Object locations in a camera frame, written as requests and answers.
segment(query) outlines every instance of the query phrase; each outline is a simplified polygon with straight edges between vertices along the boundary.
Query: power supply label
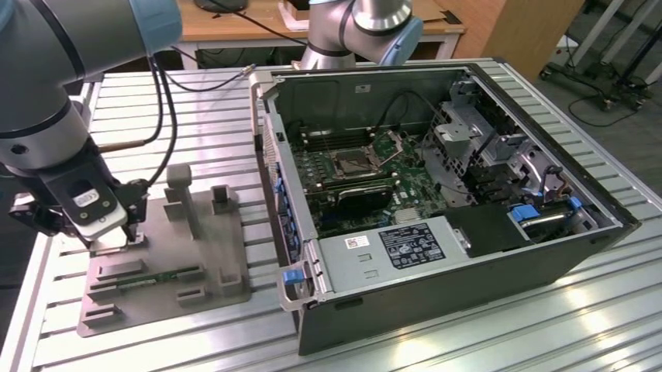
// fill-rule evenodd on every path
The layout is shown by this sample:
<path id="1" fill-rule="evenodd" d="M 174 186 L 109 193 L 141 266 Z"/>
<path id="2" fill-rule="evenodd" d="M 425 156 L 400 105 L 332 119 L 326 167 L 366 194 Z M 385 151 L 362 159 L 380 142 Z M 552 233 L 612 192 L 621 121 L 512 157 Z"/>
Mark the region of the power supply label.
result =
<path id="1" fill-rule="evenodd" d="M 386 253 L 397 269 L 446 258 L 428 223 L 401 227 L 380 233 Z"/>

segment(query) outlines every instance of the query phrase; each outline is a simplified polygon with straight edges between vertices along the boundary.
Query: white label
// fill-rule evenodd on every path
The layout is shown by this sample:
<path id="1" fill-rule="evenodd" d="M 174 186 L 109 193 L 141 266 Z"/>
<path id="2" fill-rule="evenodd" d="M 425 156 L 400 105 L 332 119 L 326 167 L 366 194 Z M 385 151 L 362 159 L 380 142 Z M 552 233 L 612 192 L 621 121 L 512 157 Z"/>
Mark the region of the white label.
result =
<path id="1" fill-rule="evenodd" d="M 99 192 L 97 189 L 86 191 L 83 194 L 74 198 L 74 202 L 81 208 L 87 207 L 90 204 L 99 200 Z"/>
<path id="2" fill-rule="evenodd" d="M 348 244 L 349 250 L 370 245 L 369 237 L 366 235 L 356 236 L 354 238 L 345 239 L 345 243 Z"/>

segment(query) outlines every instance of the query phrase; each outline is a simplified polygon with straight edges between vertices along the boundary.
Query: green pcb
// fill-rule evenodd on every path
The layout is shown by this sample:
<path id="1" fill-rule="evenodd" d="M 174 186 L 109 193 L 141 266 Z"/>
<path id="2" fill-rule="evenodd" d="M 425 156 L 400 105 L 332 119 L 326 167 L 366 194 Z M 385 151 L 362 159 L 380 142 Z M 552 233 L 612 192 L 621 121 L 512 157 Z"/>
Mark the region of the green pcb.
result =
<path id="1" fill-rule="evenodd" d="M 421 141 L 413 136 L 404 138 L 402 152 L 397 154 L 400 141 L 394 140 L 394 135 L 385 132 L 376 138 L 372 146 L 322 152 L 300 151 L 294 154 L 310 212 L 322 238 L 394 225 L 396 212 L 404 209 L 416 208 L 422 219 L 446 209 L 444 196 L 436 190 L 436 182 L 417 151 Z M 361 169 L 370 175 L 341 181 L 340 160 L 345 162 L 342 171 L 346 171 L 346 176 L 348 172 Z M 393 192 L 384 208 L 362 211 L 361 215 L 338 211 L 338 196 L 344 191 L 380 186 L 389 186 Z"/>

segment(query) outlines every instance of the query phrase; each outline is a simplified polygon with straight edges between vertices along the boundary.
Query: black cable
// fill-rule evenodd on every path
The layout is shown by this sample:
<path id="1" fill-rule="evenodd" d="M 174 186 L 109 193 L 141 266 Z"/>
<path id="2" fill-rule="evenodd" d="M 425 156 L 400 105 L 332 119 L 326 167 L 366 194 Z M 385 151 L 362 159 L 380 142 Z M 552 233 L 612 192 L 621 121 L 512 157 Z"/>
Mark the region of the black cable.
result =
<path id="1" fill-rule="evenodd" d="M 277 35 L 277 36 L 280 36 L 280 37 L 282 37 L 282 38 L 285 38 L 285 39 L 288 39 L 288 40 L 293 41 L 294 43 L 301 44 L 301 45 L 304 45 L 304 46 L 308 46 L 308 45 L 309 45 L 309 44 L 308 44 L 308 43 L 305 43 L 304 41 L 297 40 L 297 39 L 292 38 L 290 36 L 284 35 L 280 31 L 276 31 L 274 29 L 269 28 L 266 25 L 264 25 L 262 23 L 260 23 L 258 21 L 256 21 L 256 20 L 254 20 L 254 19 L 253 19 L 249 15 L 246 15 L 246 14 L 244 14 L 244 13 L 238 12 L 238 11 L 231 10 L 231 9 L 230 9 L 226 5 L 223 5 L 223 4 L 222 4 L 221 2 L 218 2 L 217 0 L 210 0 L 210 2 L 211 2 L 213 4 L 215 4 L 218 7 L 221 7 L 222 9 L 225 9 L 225 10 L 226 10 L 226 12 L 230 12 L 230 13 L 233 13 L 235 16 L 242 17 L 245 20 L 248 20 L 249 22 L 252 22 L 254 25 L 257 25 L 257 26 L 258 26 L 258 27 L 261 27 L 262 29 L 266 29 L 268 31 L 270 31 L 274 35 Z"/>
<path id="2" fill-rule="evenodd" d="M 571 63 L 573 64 L 573 66 L 571 66 L 571 67 L 573 68 L 573 71 L 577 71 L 576 60 L 573 59 L 573 53 L 571 53 L 571 37 L 566 35 L 565 38 L 566 38 L 568 56 L 571 57 Z"/>
<path id="3" fill-rule="evenodd" d="M 22 289 L 21 284 L 0 284 L 0 291 L 11 291 Z"/>
<path id="4" fill-rule="evenodd" d="M 203 52 L 203 55 L 206 55 L 207 53 L 210 53 L 207 50 L 203 50 L 202 52 Z M 237 57 L 235 61 L 231 64 L 222 64 L 214 58 L 210 58 L 210 59 L 221 65 L 221 68 L 227 68 L 227 67 L 231 67 L 231 66 L 234 66 L 235 64 L 240 63 L 240 61 L 242 60 L 242 57 L 245 57 L 245 52 L 246 52 L 246 48 L 242 48 L 242 51 L 240 52 L 240 56 Z"/>
<path id="5" fill-rule="evenodd" d="M 162 97 L 162 85 L 159 84 L 159 76 L 157 76 L 157 68 L 154 67 L 157 62 L 154 57 L 147 57 L 147 64 L 150 65 L 150 71 L 153 71 L 154 78 L 154 86 L 157 87 L 157 102 L 159 103 L 159 119 L 157 122 L 157 130 L 154 131 L 153 136 L 145 140 L 145 145 L 153 143 L 162 134 L 163 129 L 163 97 Z"/>
<path id="6" fill-rule="evenodd" d="M 437 109 L 436 105 L 433 104 L 433 102 L 430 102 L 430 99 L 428 99 L 426 97 L 424 97 L 424 95 L 421 95 L 420 92 L 417 91 L 413 91 L 412 89 L 408 89 L 408 90 L 404 90 L 404 91 L 400 91 L 393 97 L 392 97 L 392 100 L 389 101 L 389 103 L 386 104 L 386 108 L 385 108 L 385 111 L 382 112 L 382 116 L 380 117 L 380 120 L 377 122 L 377 125 L 376 125 L 376 128 L 373 129 L 374 132 L 377 132 L 381 128 L 381 126 L 385 124 L 386 122 L 386 117 L 389 115 L 389 111 L 392 110 L 394 104 L 396 104 L 396 101 L 405 95 L 414 95 L 417 98 L 420 98 L 426 104 L 428 106 L 430 107 L 430 110 L 433 111 L 433 113 L 442 119 L 444 118 L 444 115 L 441 113 L 441 111 Z"/>
<path id="7" fill-rule="evenodd" d="M 608 126 L 613 126 L 615 124 L 617 124 L 619 122 L 624 121 L 625 119 L 628 119 L 631 116 L 636 115 L 639 112 L 633 112 L 632 114 L 628 114 L 625 115 L 623 118 L 615 120 L 613 122 L 609 122 L 608 124 L 595 124 L 593 122 L 588 122 L 585 119 L 583 119 L 577 113 L 573 111 L 573 106 L 580 103 L 581 101 L 585 101 L 588 99 L 593 99 L 593 98 L 597 98 L 600 97 L 600 95 L 591 95 L 591 96 L 587 96 L 587 97 L 583 97 L 580 99 L 577 99 L 576 101 L 573 101 L 571 103 L 571 105 L 568 105 L 568 111 L 571 112 L 571 115 L 575 116 L 575 118 L 577 120 L 580 120 L 583 123 L 585 123 L 588 126 L 595 126 L 596 128 L 607 128 Z"/>
<path id="8" fill-rule="evenodd" d="M 154 67 L 159 71 L 161 81 L 163 84 L 163 91 L 166 93 L 166 101 L 169 103 L 170 118 L 173 121 L 173 123 L 171 123 L 173 134 L 170 137 L 169 149 L 166 150 L 166 155 L 163 156 L 162 164 L 157 168 L 154 176 L 150 179 L 150 181 L 147 182 L 147 187 L 151 187 L 157 183 L 157 180 L 162 177 L 163 171 L 166 170 L 166 167 L 169 166 L 169 163 L 170 163 L 170 159 L 173 157 L 173 152 L 175 151 L 175 144 L 178 142 L 178 114 L 175 113 L 175 102 L 173 101 L 173 93 L 170 91 L 169 78 L 166 76 L 166 71 L 163 70 L 157 58 L 154 59 Z"/>
<path id="9" fill-rule="evenodd" d="M 494 140 L 494 138 L 497 137 L 498 134 L 500 134 L 500 132 L 497 131 L 497 128 L 494 128 L 494 130 L 490 132 L 490 134 L 488 136 L 488 139 L 485 140 L 484 144 L 478 148 L 478 151 L 474 152 L 474 154 L 469 158 L 468 169 L 469 169 L 470 166 L 474 165 L 476 161 L 481 158 L 481 154 L 484 153 L 485 149 L 490 145 L 490 142 L 493 142 L 493 140 Z"/>
<path id="10" fill-rule="evenodd" d="M 218 52 L 210 52 L 209 50 L 205 50 L 205 49 L 203 49 L 203 51 L 205 51 L 206 53 L 213 54 L 213 55 L 215 55 L 215 56 L 218 56 L 218 55 L 219 55 L 221 53 L 223 53 L 226 50 L 227 50 L 227 49 L 222 49 L 222 50 L 219 50 Z"/>
<path id="11" fill-rule="evenodd" d="M 198 58 L 195 58 L 194 56 L 191 56 L 186 51 L 183 51 L 182 49 L 179 49 L 177 46 L 171 46 L 170 47 L 173 50 L 175 50 L 181 55 L 183 55 L 186 58 L 189 58 L 190 60 L 193 60 L 194 62 L 197 62 L 201 67 L 203 68 L 207 68 L 203 63 L 198 60 Z"/>
<path id="12" fill-rule="evenodd" d="M 182 88 L 183 90 L 186 91 L 193 91 L 195 93 L 203 93 L 206 91 L 215 91 L 217 89 L 225 87 L 226 85 L 229 85 L 231 82 L 234 82 L 238 78 L 242 78 L 245 76 L 245 72 L 242 71 L 240 74 L 237 74 L 235 76 L 233 76 L 230 79 L 227 79 L 223 83 L 221 83 L 219 85 L 215 85 L 214 87 L 210 87 L 210 88 L 202 88 L 202 89 L 194 89 L 194 88 L 189 88 L 186 87 L 185 85 L 182 85 L 182 83 L 177 82 L 175 79 L 173 78 L 173 76 L 166 73 L 166 76 L 169 77 L 169 80 L 179 87 Z"/>
<path id="13" fill-rule="evenodd" d="M 445 184 L 442 184 L 441 182 L 438 182 L 438 184 L 442 186 L 442 188 L 448 188 L 450 191 L 456 191 L 458 194 L 465 194 L 465 195 L 474 195 L 473 192 L 468 192 L 468 191 L 460 191 L 457 188 L 452 188 L 449 186 L 446 186 Z"/>

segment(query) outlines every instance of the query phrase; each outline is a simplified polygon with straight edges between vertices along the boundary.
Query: aluminum extrusion table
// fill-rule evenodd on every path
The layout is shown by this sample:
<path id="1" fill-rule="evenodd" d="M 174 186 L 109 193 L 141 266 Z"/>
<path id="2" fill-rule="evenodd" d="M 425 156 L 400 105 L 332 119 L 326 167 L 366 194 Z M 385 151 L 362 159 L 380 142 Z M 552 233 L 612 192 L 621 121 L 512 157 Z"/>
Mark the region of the aluminum extrusion table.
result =
<path id="1" fill-rule="evenodd" d="M 87 339 L 77 335 L 89 254 L 74 240 L 38 238 L 0 370 L 532 370 L 662 366 L 662 201 L 510 66 L 476 60 L 644 226 L 553 285 L 310 356 L 297 355 L 292 314 L 278 304 L 277 255 L 252 145 L 249 81 L 222 91 L 174 89 L 182 121 L 173 162 L 190 163 L 193 191 L 230 184 L 241 195 L 253 299 Z M 174 72 L 203 88 L 237 69 Z M 110 74 L 94 86 L 98 143 L 146 138 L 157 123 L 150 74 Z M 170 130 L 113 153 L 123 181 L 151 175 Z M 163 195 L 163 180 L 151 191 Z"/>

